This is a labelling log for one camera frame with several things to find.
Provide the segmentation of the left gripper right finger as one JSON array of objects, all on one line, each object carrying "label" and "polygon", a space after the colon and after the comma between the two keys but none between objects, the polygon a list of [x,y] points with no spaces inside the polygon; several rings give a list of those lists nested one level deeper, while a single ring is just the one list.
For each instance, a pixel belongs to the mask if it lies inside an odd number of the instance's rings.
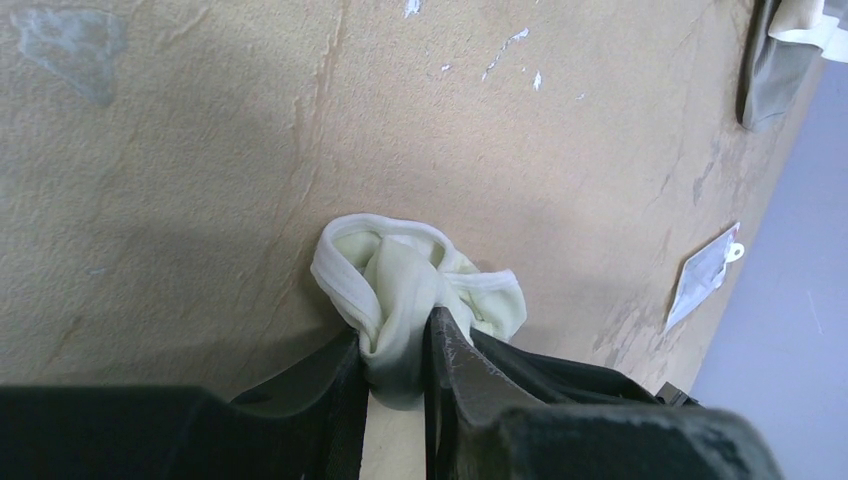
[{"label": "left gripper right finger", "polygon": [[742,417],[672,385],[464,335],[434,309],[423,339],[430,479],[779,479]]}]

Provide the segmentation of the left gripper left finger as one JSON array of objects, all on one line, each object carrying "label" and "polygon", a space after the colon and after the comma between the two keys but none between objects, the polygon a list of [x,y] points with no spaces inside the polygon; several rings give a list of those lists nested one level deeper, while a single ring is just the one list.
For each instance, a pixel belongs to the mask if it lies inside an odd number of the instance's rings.
[{"label": "left gripper left finger", "polygon": [[343,331],[230,401],[197,386],[5,387],[5,479],[355,479],[368,388]]}]

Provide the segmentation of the grey underwear with beige band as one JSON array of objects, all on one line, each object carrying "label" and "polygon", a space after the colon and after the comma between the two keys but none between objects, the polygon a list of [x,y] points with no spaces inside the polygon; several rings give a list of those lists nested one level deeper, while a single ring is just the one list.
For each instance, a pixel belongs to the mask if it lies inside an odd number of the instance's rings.
[{"label": "grey underwear with beige band", "polygon": [[739,124],[756,132],[786,113],[817,59],[847,61],[847,0],[757,1],[738,84]]}]

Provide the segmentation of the pale yellow underwear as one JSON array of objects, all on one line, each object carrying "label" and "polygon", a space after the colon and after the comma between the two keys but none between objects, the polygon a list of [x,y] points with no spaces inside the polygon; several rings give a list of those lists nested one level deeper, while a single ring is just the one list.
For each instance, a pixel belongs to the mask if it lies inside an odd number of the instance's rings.
[{"label": "pale yellow underwear", "polygon": [[428,317],[448,309],[464,338],[479,330],[510,340],[527,319],[509,270],[481,271],[440,230],[421,222],[351,214],[323,229],[310,271],[359,336],[372,395],[396,410],[423,401]]}]

